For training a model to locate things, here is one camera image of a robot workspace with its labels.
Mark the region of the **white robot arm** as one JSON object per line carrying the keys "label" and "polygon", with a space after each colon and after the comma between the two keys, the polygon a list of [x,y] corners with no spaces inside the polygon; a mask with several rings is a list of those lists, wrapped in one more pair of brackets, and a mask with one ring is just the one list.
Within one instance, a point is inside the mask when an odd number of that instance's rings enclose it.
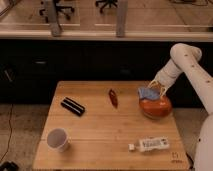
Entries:
{"label": "white robot arm", "polygon": [[198,47],[184,43],[173,45],[169,61],[157,72],[149,87],[159,85],[161,95],[165,95],[181,73],[186,75],[208,113],[196,146],[194,171],[213,171],[213,77],[199,65],[201,57]]}

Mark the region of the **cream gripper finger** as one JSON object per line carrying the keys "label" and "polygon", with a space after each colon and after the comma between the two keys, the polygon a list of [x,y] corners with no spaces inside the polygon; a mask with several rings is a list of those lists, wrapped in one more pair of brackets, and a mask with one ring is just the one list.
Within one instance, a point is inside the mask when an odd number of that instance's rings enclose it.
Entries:
{"label": "cream gripper finger", "polygon": [[157,85],[157,82],[155,80],[152,80],[149,84],[148,84],[148,88],[153,88]]}
{"label": "cream gripper finger", "polygon": [[160,89],[160,98],[163,97],[166,94],[166,88],[165,87],[161,87]]}

